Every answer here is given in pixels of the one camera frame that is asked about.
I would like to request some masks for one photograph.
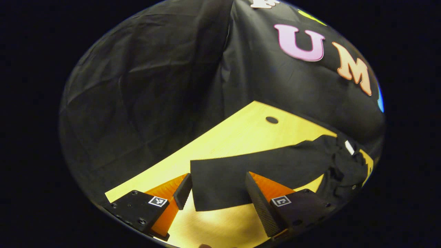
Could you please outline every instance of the pink letter u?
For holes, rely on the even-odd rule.
[[[319,61],[325,53],[323,50],[323,40],[325,37],[319,33],[306,30],[305,33],[311,37],[312,50],[305,51],[297,47],[295,42],[295,34],[298,28],[283,24],[276,24],[274,27],[279,30],[280,48],[291,57],[304,61]]]

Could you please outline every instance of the black background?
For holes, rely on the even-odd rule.
[[[2,1],[4,151],[11,158],[4,170],[17,172],[3,181],[2,226],[8,231],[2,247],[156,247],[89,202],[69,174],[57,134],[61,94],[79,58],[107,31],[154,3]],[[388,130],[378,168],[357,198],[283,247],[435,247],[439,4],[293,4],[364,55],[382,88]]]

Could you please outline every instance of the white tag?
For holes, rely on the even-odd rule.
[[[344,145],[346,146],[346,149],[349,151],[349,153],[351,155],[354,155],[354,148],[352,148],[351,143],[349,143],[348,140],[346,140],[346,142],[344,143]]]

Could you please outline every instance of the wrinkled black fabric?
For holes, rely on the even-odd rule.
[[[360,184],[367,176],[366,162],[358,155],[351,156],[345,141],[344,138],[322,135],[314,141],[303,141],[294,146],[191,161],[195,209],[210,211],[251,203],[245,187],[248,171],[289,188],[304,186],[328,171],[337,173],[333,177],[335,181],[324,181],[321,187],[335,189]],[[321,195],[327,194],[333,195],[333,192],[326,191]]]
[[[79,60],[60,105],[60,140],[74,178],[94,202],[157,164],[252,101],[344,133],[377,159],[384,115],[377,80],[335,30],[281,2],[166,0],[120,23]],[[325,54],[306,62],[284,53],[275,24],[325,36]],[[339,76],[332,42],[368,65],[372,96]]]
[[[296,44],[306,51],[312,49],[312,44],[305,30],[322,34],[323,58],[307,62],[284,53],[276,24],[297,27]],[[372,96],[337,73],[340,56],[332,45],[334,41],[344,46],[354,60],[366,62]],[[223,92],[225,116],[251,101],[260,101],[335,133],[342,132],[363,145],[372,158],[379,156],[385,119],[377,105],[377,79],[362,54],[334,29],[306,18],[289,4],[253,9],[249,1],[236,0],[227,42],[214,82]]]
[[[75,66],[60,107],[74,178],[98,204],[208,131],[204,117],[233,0],[163,1],[98,40]]]

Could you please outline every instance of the black cloth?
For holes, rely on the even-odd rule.
[[[329,26],[281,2],[166,0],[106,33],[74,67],[60,105],[60,140],[79,186],[94,202],[157,164],[252,101],[260,101],[356,140],[377,159],[384,114],[373,70]],[[290,57],[275,24],[325,36],[318,62]],[[333,41],[368,65],[372,96],[336,72]]]
[[[199,119],[232,1],[160,2],[110,30],[79,60],[61,100],[60,140],[92,201],[107,202],[105,192],[223,120]]]
[[[360,160],[359,156],[351,156],[344,145],[345,141],[345,138],[322,135],[314,141],[303,141],[294,146],[191,161],[196,211],[251,203],[245,187],[248,171],[289,188],[304,186],[329,170],[338,172],[337,178],[324,181],[326,186],[321,187],[334,189],[360,184],[367,175],[366,162],[363,158]],[[331,197],[332,194],[332,191],[324,191],[321,195]]]

